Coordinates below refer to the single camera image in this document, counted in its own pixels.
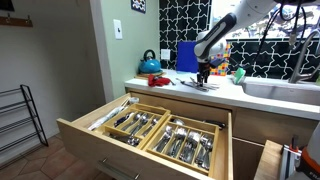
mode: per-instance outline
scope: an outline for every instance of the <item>light switch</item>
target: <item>light switch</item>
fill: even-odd
[[[114,35],[115,35],[116,39],[122,39],[121,21],[114,19],[113,25],[114,25]]]
[[[161,59],[170,60],[170,49],[161,49]]]

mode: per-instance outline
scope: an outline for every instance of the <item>silverware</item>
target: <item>silverware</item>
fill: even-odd
[[[160,141],[154,146],[154,149],[157,152],[162,152],[162,150],[164,149],[164,147],[167,145],[167,143],[169,142],[170,138],[172,137],[172,127],[171,126],[167,126],[165,132],[163,133],[162,138],[160,139]]]
[[[178,124],[178,125],[181,125],[181,126],[183,126],[184,125],[184,122],[181,120],[181,119],[174,119],[173,120],[173,123],[176,123],[176,124]]]
[[[185,86],[192,87],[192,88],[197,89],[197,90],[199,90],[199,91],[203,91],[203,92],[208,92],[208,91],[209,91],[209,89],[200,87],[200,86],[194,84],[193,82],[191,82],[191,84],[188,84],[187,82],[182,81],[182,80],[180,80],[179,78],[176,78],[176,80],[180,81],[180,83],[183,84],[183,85],[185,85]]]
[[[200,138],[201,148],[200,148],[200,151],[199,151],[199,153],[196,157],[196,160],[195,160],[195,163],[198,164],[199,166],[201,166],[203,163],[203,158],[204,158],[204,153],[205,153],[204,147],[205,147],[206,143],[208,142],[208,140],[209,140],[209,138],[207,135],[203,135]]]
[[[206,145],[204,146],[204,148],[206,149],[206,152],[203,155],[203,163],[201,167],[206,170],[209,170],[209,167],[210,167],[209,153],[212,151],[212,148],[213,148],[213,140],[209,139]]]
[[[139,138],[134,138],[133,136],[129,135],[129,136],[116,136],[113,134],[110,134],[110,137],[113,139],[116,139],[118,141],[121,141],[123,143],[129,144],[131,146],[138,146],[140,143],[140,139]]]
[[[178,128],[175,133],[174,141],[171,143],[171,147],[169,148],[167,155],[171,157],[176,157],[178,151],[182,145],[182,142],[187,136],[187,130],[184,128]]]
[[[179,159],[190,164],[192,162],[199,140],[200,140],[200,134],[197,132],[191,131],[188,135],[187,141],[179,156]]]
[[[140,118],[139,124],[130,131],[130,134],[131,134],[132,136],[134,136],[135,134],[137,134],[137,132],[138,132],[144,125],[146,125],[146,124],[148,123],[148,120],[149,120],[148,114],[147,114],[147,113],[144,113],[144,114],[141,116],[141,118]]]
[[[116,122],[114,122],[114,127],[117,127],[120,124],[122,124],[123,122],[125,122],[126,120],[128,120],[133,114],[134,114],[134,112],[129,112],[124,117],[118,119]]]
[[[147,130],[145,130],[143,133],[142,133],[142,136],[147,136],[148,133],[151,131],[151,129],[153,128],[153,126],[155,126],[157,123],[158,123],[159,119],[158,118],[154,118],[152,121],[151,121],[151,125],[148,127]]]
[[[199,83],[196,82],[192,77],[190,77],[192,83],[197,86],[197,87],[200,87]],[[211,90],[217,90],[219,89],[219,86],[218,84],[203,84],[201,88],[204,88],[204,89],[211,89]]]
[[[127,124],[126,126],[124,126],[121,130],[122,130],[122,131],[126,131],[130,126],[132,126],[134,123],[136,123],[136,122],[140,119],[141,115],[142,115],[141,112],[137,113],[137,114],[134,116],[133,120],[132,120],[129,124]]]
[[[170,79],[170,82],[171,82],[171,84],[172,84],[173,86],[175,86],[175,85],[176,85],[173,81],[171,81],[171,79]]]

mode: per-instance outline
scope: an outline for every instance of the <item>white countertop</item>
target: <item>white countertop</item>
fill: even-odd
[[[209,92],[201,92],[192,87],[187,87],[176,80],[176,78],[179,78],[186,82],[190,82],[190,77],[196,79],[196,74],[184,72],[177,73],[173,70],[164,71],[167,73],[165,77],[170,78],[174,83],[176,83],[176,86],[170,84],[163,87],[149,87],[146,80],[131,79],[125,82],[125,87],[179,97],[198,99],[208,102],[215,102],[231,106],[261,110],[266,112],[320,120],[320,106],[249,96],[243,92],[241,86],[233,84],[231,76],[210,76],[208,79],[208,84],[218,84],[219,89],[210,90]],[[246,78],[246,81],[256,80],[257,78]],[[258,80],[263,81],[265,83],[281,82],[281,80],[273,81],[272,79],[262,78]]]

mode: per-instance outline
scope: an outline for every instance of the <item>wooden drawer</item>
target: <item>wooden drawer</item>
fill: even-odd
[[[58,119],[58,126],[67,151],[119,180],[233,179],[232,118],[231,113],[227,110],[222,111],[224,115],[219,114],[219,117],[224,118],[221,121],[228,122],[228,127],[219,131],[214,169],[208,175],[190,169],[183,164],[161,158],[146,150],[146,144],[152,140],[152,137],[164,124],[160,123],[159,128],[154,129],[155,133],[150,132],[150,137],[146,136],[146,143],[143,143],[146,146],[142,145],[141,147],[133,147],[112,139],[100,131],[95,132],[87,129],[92,122],[125,103],[130,96],[130,94],[126,94],[73,122]]]

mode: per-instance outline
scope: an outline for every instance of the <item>drawer handle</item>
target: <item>drawer handle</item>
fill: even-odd
[[[100,165],[102,165],[103,167],[109,169],[110,171],[118,174],[119,176],[123,177],[124,179],[130,179],[130,180],[137,180],[140,176],[140,174],[135,175],[134,177],[131,177],[129,175],[127,175],[126,173],[120,171],[119,169],[111,166],[110,164],[107,164],[106,161],[108,160],[108,158],[104,158],[102,161],[99,160],[98,163]]]

